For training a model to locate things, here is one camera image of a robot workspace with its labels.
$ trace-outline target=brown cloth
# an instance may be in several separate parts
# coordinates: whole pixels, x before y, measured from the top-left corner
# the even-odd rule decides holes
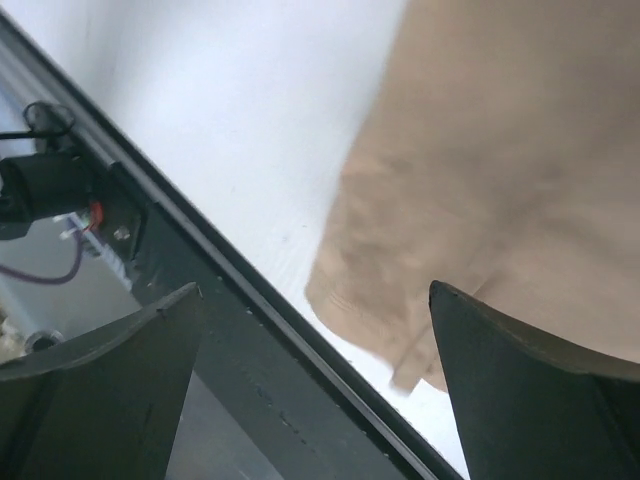
[[[413,0],[306,295],[446,389],[432,280],[640,362],[640,3]]]

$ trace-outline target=purple cable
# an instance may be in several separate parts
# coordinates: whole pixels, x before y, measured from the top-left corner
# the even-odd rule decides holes
[[[69,283],[76,277],[76,275],[78,275],[80,265],[82,265],[82,232],[75,230],[73,232],[73,238],[76,243],[76,257],[73,261],[73,265],[71,266],[71,270],[69,270],[67,274],[61,277],[39,277],[37,275],[21,272],[20,270],[15,270],[11,267],[0,264],[0,275],[5,275],[9,278],[13,278],[14,280],[32,283],[34,285],[56,286]]]

